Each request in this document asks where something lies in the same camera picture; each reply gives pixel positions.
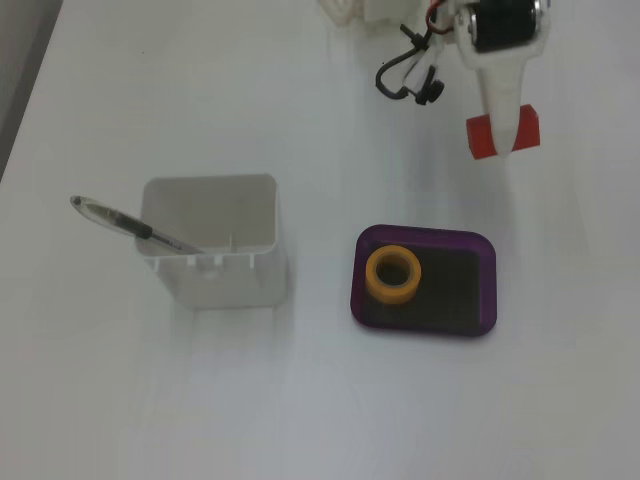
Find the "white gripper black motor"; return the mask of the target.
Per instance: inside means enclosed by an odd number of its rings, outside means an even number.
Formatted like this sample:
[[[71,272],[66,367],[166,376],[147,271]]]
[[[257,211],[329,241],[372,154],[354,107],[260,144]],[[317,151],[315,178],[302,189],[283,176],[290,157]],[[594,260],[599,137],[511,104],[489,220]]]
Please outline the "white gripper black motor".
[[[454,33],[464,64],[475,69],[488,123],[472,119],[473,155],[509,155],[520,125],[525,64],[544,51],[549,1],[457,1]]]

